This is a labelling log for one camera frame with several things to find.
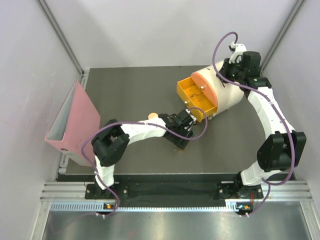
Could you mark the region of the white round drawer organizer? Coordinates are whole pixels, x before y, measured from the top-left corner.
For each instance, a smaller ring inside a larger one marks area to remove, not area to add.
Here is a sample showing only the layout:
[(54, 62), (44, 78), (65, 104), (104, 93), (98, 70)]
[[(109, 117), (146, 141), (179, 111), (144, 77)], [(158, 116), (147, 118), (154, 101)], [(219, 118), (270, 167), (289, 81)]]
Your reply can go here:
[(215, 117), (216, 115), (238, 104), (243, 98), (244, 92), (233, 84), (221, 82), (221, 80), (216, 76), (217, 73), (213, 68), (213, 65), (207, 66), (198, 71), (203, 71), (204, 69), (211, 71), (213, 74), (212, 80), (218, 100), (216, 106), (217, 112), (213, 115), (213, 117)]

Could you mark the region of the aluminium frame rail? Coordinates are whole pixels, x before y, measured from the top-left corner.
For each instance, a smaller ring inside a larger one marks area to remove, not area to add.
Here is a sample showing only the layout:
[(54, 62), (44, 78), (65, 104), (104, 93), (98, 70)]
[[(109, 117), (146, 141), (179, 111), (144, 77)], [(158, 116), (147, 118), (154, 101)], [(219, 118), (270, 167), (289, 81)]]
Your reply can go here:
[[(205, 200), (262, 200), (266, 194), (272, 201), (304, 201), (312, 199), (311, 191), (305, 181), (288, 181), (284, 185), (268, 187), (261, 185), (239, 196), (231, 189), (229, 182), (117, 182), (111, 187), (121, 200), (138, 197), (181, 197), (183, 199), (200, 197)], [(107, 200), (114, 196), (108, 190), (99, 190), (91, 182), (49, 182), (43, 187), (40, 199), (43, 201)]]

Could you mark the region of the yellow drawer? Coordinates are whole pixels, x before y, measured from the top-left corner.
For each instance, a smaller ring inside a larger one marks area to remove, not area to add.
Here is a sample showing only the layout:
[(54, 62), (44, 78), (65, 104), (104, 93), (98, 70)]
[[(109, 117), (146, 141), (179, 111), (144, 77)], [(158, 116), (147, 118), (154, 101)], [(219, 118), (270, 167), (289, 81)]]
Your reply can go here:
[(188, 109), (200, 108), (207, 117), (213, 116), (218, 110), (191, 77), (178, 81), (176, 91)]

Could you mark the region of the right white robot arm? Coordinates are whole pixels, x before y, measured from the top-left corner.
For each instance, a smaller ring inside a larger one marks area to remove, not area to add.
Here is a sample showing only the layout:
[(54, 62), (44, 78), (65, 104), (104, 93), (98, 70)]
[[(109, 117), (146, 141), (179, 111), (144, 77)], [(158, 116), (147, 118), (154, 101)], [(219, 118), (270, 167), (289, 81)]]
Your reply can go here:
[(234, 50), (217, 73), (222, 82), (232, 83), (244, 92), (265, 133), (257, 160), (234, 178), (233, 192), (239, 198), (245, 198), (261, 182), (282, 171), (287, 171), (290, 178), (307, 142), (305, 133), (296, 131), (285, 119), (270, 81), (261, 76), (260, 61), (259, 52)]

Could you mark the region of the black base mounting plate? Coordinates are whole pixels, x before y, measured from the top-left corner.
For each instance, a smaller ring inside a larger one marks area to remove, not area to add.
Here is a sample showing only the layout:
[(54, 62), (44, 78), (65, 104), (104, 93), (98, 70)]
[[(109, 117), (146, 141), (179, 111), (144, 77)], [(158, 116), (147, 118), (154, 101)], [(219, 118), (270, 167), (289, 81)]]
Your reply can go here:
[(114, 191), (122, 201), (142, 196), (184, 196), (220, 199), (262, 199), (261, 185), (244, 186), (232, 173), (116, 174), (105, 194), (96, 192), (95, 181), (86, 187), (86, 199), (112, 199)]

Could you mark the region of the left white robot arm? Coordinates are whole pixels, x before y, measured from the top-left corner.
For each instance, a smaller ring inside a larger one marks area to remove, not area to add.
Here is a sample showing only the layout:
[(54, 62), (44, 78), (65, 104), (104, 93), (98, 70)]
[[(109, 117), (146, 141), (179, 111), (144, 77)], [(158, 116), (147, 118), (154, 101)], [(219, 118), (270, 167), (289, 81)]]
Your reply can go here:
[(117, 124), (116, 119), (107, 122), (111, 127), (98, 133), (91, 141), (98, 176), (96, 192), (109, 198), (114, 191), (115, 164), (120, 161), (128, 145), (150, 138), (165, 138), (180, 149), (185, 149), (194, 136), (192, 126), (197, 122), (190, 110), (178, 114), (162, 113), (138, 124)]

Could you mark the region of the orange drawer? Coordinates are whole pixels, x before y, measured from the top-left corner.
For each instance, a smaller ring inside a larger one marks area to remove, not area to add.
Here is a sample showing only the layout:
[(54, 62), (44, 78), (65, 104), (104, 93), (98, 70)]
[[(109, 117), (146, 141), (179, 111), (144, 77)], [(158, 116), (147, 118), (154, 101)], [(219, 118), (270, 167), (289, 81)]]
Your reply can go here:
[(213, 74), (210, 70), (196, 71), (191, 74), (191, 79), (202, 90), (205, 96), (215, 105), (218, 105), (218, 97), (213, 85)]

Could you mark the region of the pink binder box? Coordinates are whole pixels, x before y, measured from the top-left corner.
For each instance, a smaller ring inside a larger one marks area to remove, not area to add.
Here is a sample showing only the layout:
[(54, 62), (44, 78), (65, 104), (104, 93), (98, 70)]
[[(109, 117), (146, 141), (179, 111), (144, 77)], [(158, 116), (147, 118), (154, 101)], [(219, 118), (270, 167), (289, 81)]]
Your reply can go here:
[(45, 141), (80, 166), (91, 166), (81, 152), (100, 128), (101, 117), (82, 85), (76, 81), (63, 102)]

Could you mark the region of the round copper lid jar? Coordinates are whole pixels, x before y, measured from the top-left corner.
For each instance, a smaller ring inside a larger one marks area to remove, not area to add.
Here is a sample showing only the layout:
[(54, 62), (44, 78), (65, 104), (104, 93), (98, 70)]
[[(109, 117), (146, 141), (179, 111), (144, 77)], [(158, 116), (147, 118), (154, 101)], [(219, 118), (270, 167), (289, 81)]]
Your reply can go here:
[(159, 115), (155, 112), (151, 112), (149, 115), (148, 115), (148, 119), (151, 120), (153, 118), (158, 118)]

